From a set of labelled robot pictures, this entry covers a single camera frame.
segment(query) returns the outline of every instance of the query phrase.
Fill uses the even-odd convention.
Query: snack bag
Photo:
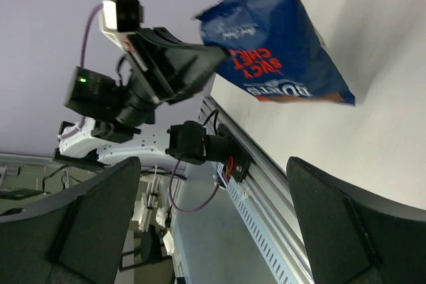
[[[216,72],[258,100],[355,104],[300,0],[224,0],[196,18],[231,53]]]

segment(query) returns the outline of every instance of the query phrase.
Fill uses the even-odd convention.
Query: purple cable
[[[87,19],[85,35],[83,37],[83,44],[81,46],[81,56],[80,56],[80,67],[81,68],[85,67],[87,39],[89,38],[89,31],[91,29],[93,19],[95,19],[95,16],[97,15],[97,13],[99,11],[102,10],[102,8],[103,8],[103,4],[102,3],[98,4],[95,8],[93,8],[89,18]],[[66,134],[58,135],[57,140],[61,141],[61,140],[64,140],[66,138],[70,138],[71,136],[73,136],[77,132],[81,131],[81,129],[83,128],[85,123],[86,123],[86,117],[84,116],[84,117],[81,118],[80,122],[76,124],[77,126],[74,129],[72,129],[70,132],[68,132]]]
[[[174,175],[176,174],[176,171],[177,171],[177,169],[179,167],[179,163],[180,163],[180,160],[178,161],[178,163],[176,163],[176,166],[174,167],[172,176],[170,178],[170,184],[168,185],[168,197],[170,198],[170,203],[172,204],[172,206],[176,210],[178,210],[179,212],[182,212],[182,213],[195,213],[197,211],[200,211],[202,208],[204,208],[205,206],[207,206],[207,204],[209,204],[210,201],[212,201],[213,197],[216,195],[217,191],[219,190],[219,183],[216,182],[216,187],[214,188],[212,195],[203,204],[201,204],[199,207],[197,207],[195,209],[192,209],[192,210],[182,210],[180,207],[178,207],[176,205],[176,202],[174,201],[173,195],[172,195],[173,179],[174,179]]]
[[[85,67],[87,39],[89,38],[89,31],[91,29],[91,25],[92,25],[93,19],[95,18],[95,16],[97,15],[97,13],[102,10],[102,8],[103,8],[103,4],[100,3],[95,8],[93,8],[93,10],[91,12],[91,15],[87,19],[86,29],[85,29],[85,35],[83,37],[83,45],[81,46],[81,56],[80,56],[80,67],[81,68]]]

